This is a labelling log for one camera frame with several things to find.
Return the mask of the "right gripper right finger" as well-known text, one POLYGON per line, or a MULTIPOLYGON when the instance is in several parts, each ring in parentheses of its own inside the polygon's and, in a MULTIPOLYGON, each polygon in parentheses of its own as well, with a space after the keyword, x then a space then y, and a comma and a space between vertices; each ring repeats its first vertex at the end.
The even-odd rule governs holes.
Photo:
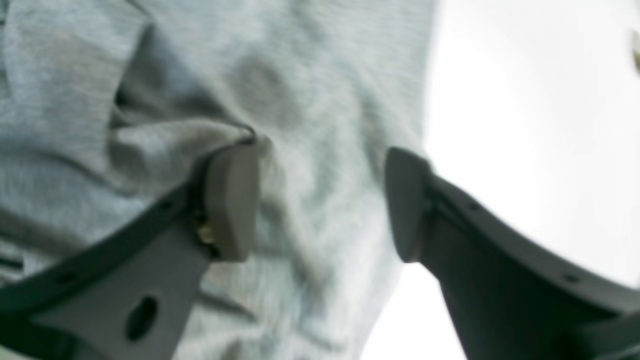
POLYGON ((437 280, 469 360, 637 360, 640 297, 503 223, 427 159, 385 157, 398 257, 437 280))

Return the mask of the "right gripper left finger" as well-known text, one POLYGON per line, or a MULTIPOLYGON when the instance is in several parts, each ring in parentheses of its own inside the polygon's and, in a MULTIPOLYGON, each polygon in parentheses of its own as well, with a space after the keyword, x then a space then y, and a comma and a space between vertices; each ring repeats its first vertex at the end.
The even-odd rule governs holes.
POLYGON ((247 260, 260 145, 215 151, 98 244, 1 289, 1 346, 28 360, 170 360, 201 278, 247 260))

